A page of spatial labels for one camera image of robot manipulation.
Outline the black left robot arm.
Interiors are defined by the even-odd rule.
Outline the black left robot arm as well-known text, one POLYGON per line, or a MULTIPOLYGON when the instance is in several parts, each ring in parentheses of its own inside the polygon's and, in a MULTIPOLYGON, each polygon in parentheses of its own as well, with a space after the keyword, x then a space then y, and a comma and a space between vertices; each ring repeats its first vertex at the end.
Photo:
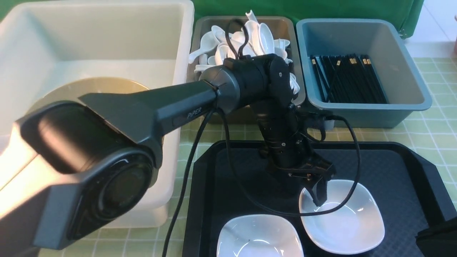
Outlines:
POLYGON ((200 80, 57 101, 13 123, 1 154, 1 256, 61 250, 130 211, 158 182, 166 134, 202 115, 250 106, 273 171, 327 199, 336 172, 302 135, 285 61, 226 58, 200 80))

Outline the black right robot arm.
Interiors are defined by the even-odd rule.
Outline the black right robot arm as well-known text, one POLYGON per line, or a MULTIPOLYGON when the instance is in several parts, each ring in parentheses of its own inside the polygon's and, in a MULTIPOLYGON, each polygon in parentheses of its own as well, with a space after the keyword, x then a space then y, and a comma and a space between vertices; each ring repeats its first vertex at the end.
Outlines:
POLYGON ((457 218, 419 232, 416 245, 425 257, 456 257, 457 218))

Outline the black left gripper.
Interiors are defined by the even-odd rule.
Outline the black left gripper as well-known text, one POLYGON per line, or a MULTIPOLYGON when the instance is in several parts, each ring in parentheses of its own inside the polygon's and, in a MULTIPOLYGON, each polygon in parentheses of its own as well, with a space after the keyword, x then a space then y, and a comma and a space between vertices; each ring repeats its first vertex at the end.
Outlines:
POLYGON ((336 174, 336 168, 312 148, 295 109, 282 107, 275 100, 260 101, 257 122, 265 142, 264 155, 274 169, 303 177, 313 203, 322 206, 327 201, 327 182, 336 174))

